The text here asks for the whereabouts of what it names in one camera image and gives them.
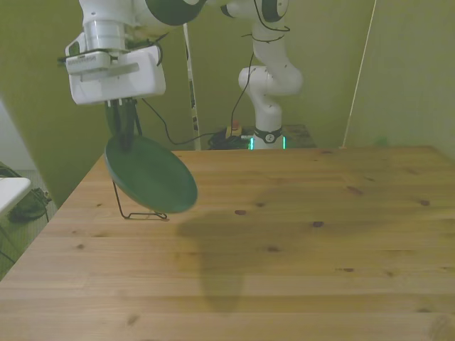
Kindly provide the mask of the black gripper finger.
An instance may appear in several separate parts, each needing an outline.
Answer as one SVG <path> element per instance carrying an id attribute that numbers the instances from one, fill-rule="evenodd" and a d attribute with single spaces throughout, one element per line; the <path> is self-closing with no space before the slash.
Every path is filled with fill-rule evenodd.
<path id="1" fill-rule="evenodd" d="M 112 121 L 113 121 L 113 132 L 118 139 L 122 137 L 122 115 L 121 106 L 118 100 L 114 100 L 112 104 Z"/>
<path id="2" fill-rule="evenodd" d="M 122 102 L 122 148 L 124 151 L 129 151 L 132 146 L 132 140 L 134 137 L 134 125 L 135 125 L 135 100 L 125 99 Z"/>

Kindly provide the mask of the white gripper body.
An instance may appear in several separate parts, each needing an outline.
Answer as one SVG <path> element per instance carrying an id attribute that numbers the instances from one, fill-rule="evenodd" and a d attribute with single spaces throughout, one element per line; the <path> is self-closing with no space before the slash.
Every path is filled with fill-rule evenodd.
<path id="1" fill-rule="evenodd" d="M 166 80 L 159 48 L 151 46 L 113 58 L 96 51 L 68 58 L 70 91 L 78 105 L 163 95 Z"/>

